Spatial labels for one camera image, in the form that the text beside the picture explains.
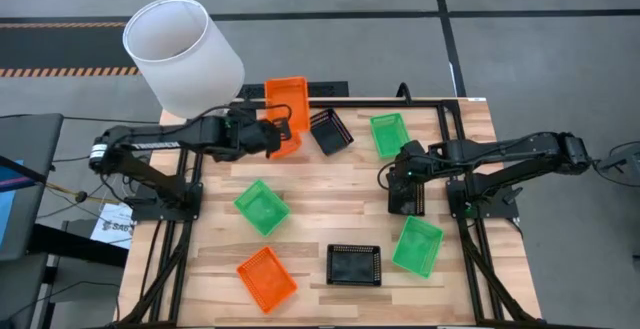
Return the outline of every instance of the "orange basket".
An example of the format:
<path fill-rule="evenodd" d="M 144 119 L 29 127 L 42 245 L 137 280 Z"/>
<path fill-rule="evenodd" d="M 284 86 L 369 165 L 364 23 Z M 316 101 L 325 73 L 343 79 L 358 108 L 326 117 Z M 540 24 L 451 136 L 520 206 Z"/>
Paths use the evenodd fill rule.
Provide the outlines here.
<path fill-rule="evenodd" d="M 265 314 L 269 314 L 298 289 L 296 282 L 268 246 L 253 254 L 236 271 Z"/>
<path fill-rule="evenodd" d="M 291 133 L 291 139 L 280 142 L 280 149 L 276 152 L 271 153 L 270 159 L 277 159 L 287 154 L 291 154 L 298 150 L 301 145 L 302 138 L 300 138 L 300 134 Z"/>
<path fill-rule="evenodd" d="M 305 77 L 269 79 L 264 83 L 266 105 L 287 104 L 291 107 L 291 132 L 305 132 L 311 128 L 309 115 L 309 89 Z M 267 119 L 286 118 L 286 107 L 267 109 Z"/>

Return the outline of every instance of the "white cylindrical container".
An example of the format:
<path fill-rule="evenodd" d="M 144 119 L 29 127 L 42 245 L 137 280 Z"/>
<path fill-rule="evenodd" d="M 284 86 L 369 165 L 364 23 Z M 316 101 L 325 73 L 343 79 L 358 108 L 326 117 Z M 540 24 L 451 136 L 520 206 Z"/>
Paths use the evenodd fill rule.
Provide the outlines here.
<path fill-rule="evenodd" d="M 182 118 L 228 104 L 244 66 L 207 10 L 195 0 L 158 0 L 127 23 L 124 47 L 162 107 Z"/>

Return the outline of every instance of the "wooden table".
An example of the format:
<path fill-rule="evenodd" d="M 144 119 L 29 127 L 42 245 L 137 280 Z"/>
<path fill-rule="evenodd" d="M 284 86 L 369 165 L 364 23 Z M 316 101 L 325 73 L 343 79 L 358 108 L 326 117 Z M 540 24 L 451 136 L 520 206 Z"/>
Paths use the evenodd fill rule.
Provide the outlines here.
<path fill-rule="evenodd" d="M 460 99 L 468 139 L 495 141 L 486 101 Z M 205 158 L 205 196 L 192 242 L 182 293 L 179 325 L 434 325 L 474 323 L 458 229 L 449 215 L 445 180 L 426 184 L 426 215 L 445 232 L 435 268 L 423 279 L 391 262 L 406 217 L 387 212 L 387 192 L 376 174 L 387 160 L 378 158 L 369 118 L 400 112 L 409 135 L 426 148 L 441 141 L 436 111 L 414 109 L 336 109 L 355 142 L 331 157 L 309 133 L 295 153 L 268 160 L 264 153 L 234 163 Z M 164 113 L 162 124 L 181 122 Z M 452 135 L 453 125 L 449 121 Z M 175 172 L 177 151 L 156 152 L 151 165 Z M 482 167 L 491 172 L 500 166 Z M 234 207 L 233 200 L 261 178 L 291 208 L 269 237 L 262 237 Z M 485 221 L 498 277 L 531 315 L 539 316 L 529 265 L 520 234 L 504 219 Z M 138 299 L 155 223 L 134 232 L 120 290 L 123 315 Z M 381 287 L 330 286 L 325 283 L 327 244 L 379 245 Z M 297 292 L 264 315 L 236 275 L 236 267 L 265 245 L 271 246 L 298 284 Z M 148 283 L 155 278 L 161 248 Z M 478 272 L 485 316 L 491 316 L 486 283 Z M 166 318 L 173 279 L 168 280 L 160 318 Z"/>

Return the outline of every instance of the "gray floor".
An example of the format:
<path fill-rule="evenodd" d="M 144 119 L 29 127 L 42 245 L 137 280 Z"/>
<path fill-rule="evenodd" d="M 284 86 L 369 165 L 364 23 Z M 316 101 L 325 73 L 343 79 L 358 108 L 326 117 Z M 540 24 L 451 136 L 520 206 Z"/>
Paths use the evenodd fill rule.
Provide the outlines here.
<path fill-rule="evenodd" d="M 149 1 L 0 0 L 0 16 L 130 15 Z M 212 13 L 436 8 L 435 0 L 199 1 Z M 640 8 L 640 0 L 447 1 L 450 10 Z M 640 17 L 455 19 L 452 25 L 467 93 L 488 98 L 500 139 L 572 131 L 586 140 L 593 157 L 638 140 Z M 414 96 L 453 93 L 438 19 L 225 22 L 220 27 L 245 63 L 247 82 L 302 74 L 310 80 L 348 80 L 358 96 L 393 94 L 401 80 Z M 160 112 L 139 77 L 0 79 L 0 93 L 0 115 L 62 112 L 153 120 Z M 45 100 L 36 103 L 36 97 Z M 85 154 L 106 127 L 65 122 L 57 157 Z M 84 163 L 59 167 L 52 181 L 95 187 Z M 524 187 L 518 203 L 544 317 L 554 323 L 636 328 L 640 272 L 631 254 L 640 251 L 638 190 L 593 172 L 548 175 Z M 41 212 L 63 205 L 55 200 L 45 198 Z M 47 224 L 89 217 L 69 211 Z M 69 299 L 83 298 L 77 296 Z M 56 328 L 101 325 L 111 318 L 113 297 L 61 308 Z"/>

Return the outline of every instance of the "green basket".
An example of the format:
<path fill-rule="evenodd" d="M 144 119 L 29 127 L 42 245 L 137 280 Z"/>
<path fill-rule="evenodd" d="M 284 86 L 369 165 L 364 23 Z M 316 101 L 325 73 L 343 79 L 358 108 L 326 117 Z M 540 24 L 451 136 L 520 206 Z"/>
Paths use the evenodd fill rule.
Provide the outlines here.
<path fill-rule="evenodd" d="M 379 115 L 369 120 L 373 140 L 380 158 L 389 158 L 400 153 L 400 147 L 409 142 L 409 134 L 402 115 L 398 113 Z"/>
<path fill-rule="evenodd" d="M 436 263 L 442 229 L 414 217 L 408 217 L 393 253 L 393 263 L 428 278 Z"/>
<path fill-rule="evenodd" d="M 271 234 L 291 211 L 262 180 L 253 183 L 233 204 L 264 236 Z"/>

